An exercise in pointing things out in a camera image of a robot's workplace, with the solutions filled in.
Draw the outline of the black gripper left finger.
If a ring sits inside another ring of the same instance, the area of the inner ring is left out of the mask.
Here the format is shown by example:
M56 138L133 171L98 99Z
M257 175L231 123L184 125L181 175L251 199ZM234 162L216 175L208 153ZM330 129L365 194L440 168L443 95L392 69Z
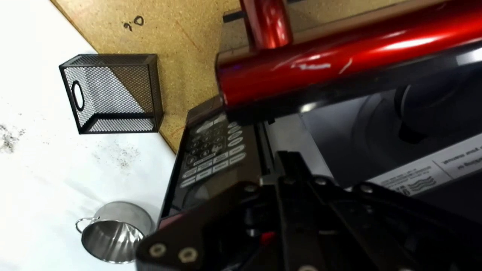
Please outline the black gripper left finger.
M237 184L148 235L136 271L279 271L276 190Z

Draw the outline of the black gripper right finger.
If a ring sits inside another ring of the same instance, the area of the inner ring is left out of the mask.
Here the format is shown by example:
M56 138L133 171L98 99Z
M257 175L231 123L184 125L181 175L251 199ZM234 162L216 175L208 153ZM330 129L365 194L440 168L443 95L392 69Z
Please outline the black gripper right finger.
M288 271L482 271L481 226L374 184L344 190L278 153Z

